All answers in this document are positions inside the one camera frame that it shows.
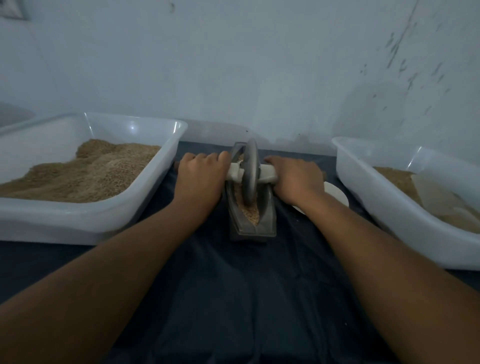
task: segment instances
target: white bin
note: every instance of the white bin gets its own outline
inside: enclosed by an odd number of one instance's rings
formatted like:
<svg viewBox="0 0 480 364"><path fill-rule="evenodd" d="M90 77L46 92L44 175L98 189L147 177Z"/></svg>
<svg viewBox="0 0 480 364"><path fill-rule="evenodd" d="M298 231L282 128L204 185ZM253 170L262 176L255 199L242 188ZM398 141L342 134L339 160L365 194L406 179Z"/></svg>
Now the white bin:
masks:
<svg viewBox="0 0 480 364"><path fill-rule="evenodd" d="M480 270L480 234L429 214L373 167L426 172L480 210L480 168L432 149L396 141L337 137L336 170L342 183L381 225L445 268Z"/></svg>
<svg viewBox="0 0 480 364"><path fill-rule="evenodd" d="M79 113L0 129L0 183L40 163L67 162L89 139L159 145L133 183L107 200L77 204L0 198L0 240L96 244L133 223L165 177L188 125L179 120Z"/></svg>

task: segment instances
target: person's left arm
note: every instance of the person's left arm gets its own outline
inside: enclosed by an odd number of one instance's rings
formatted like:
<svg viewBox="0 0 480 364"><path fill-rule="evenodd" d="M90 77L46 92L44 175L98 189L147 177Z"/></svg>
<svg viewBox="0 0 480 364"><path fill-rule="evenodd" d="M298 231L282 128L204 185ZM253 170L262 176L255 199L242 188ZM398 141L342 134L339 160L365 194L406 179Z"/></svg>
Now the person's left arm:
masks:
<svg viewBox="0 0 480 364"><path fill-rule="evenodd" d="M187 153L173 201L0 305L3 363L93 363L218 202L230 154Z"/></svg>

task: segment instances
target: wall-mounted object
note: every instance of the wall-mounted object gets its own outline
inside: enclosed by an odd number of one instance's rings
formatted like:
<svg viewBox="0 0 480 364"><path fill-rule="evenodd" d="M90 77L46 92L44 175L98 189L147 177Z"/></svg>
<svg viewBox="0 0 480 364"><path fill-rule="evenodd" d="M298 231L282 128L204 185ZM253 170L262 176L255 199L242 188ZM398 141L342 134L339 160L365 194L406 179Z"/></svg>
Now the wall-mounted object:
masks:
<svg viewBox="0 0 480 364"><path fill-rule="evenodd" d="M12 19L25 19L19 0L0 0L0 16Z"/></svg>

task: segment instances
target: white wall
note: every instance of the white wall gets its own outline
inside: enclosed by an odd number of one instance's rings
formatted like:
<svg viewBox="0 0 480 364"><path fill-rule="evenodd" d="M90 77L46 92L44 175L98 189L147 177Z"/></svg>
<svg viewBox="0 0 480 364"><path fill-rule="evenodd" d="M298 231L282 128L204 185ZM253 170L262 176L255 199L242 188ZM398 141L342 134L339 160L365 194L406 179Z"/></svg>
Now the white wall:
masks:
<svg viewBox="0 0 480 364"><path fill-rule="evenodd" d="M24 1L29 22L0 19L3 122L174 117L193 141L397 138L480 164L478 0L171 1Z"/></svg>

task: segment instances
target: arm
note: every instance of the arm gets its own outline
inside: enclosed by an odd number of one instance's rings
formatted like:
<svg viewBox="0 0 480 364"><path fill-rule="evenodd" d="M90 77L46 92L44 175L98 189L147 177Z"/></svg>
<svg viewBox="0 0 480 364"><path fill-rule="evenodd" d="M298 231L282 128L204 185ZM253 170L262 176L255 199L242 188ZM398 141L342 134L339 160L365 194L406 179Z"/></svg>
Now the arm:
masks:
<svg viewBox="0 0 480 364"><path fill-rule="evenodd" d="M2 304L2 362L100 361L167 259L219 200L229 165L226 152L186 154L170 205Z"/></svg>
<svg viewBox="0 0 480 364"><path fill-rule="evenodd" d="M301 208L328 240L402 362L478 362L480 294L325 194L314 163L266 159L279 175L276 193Z"/></svg>

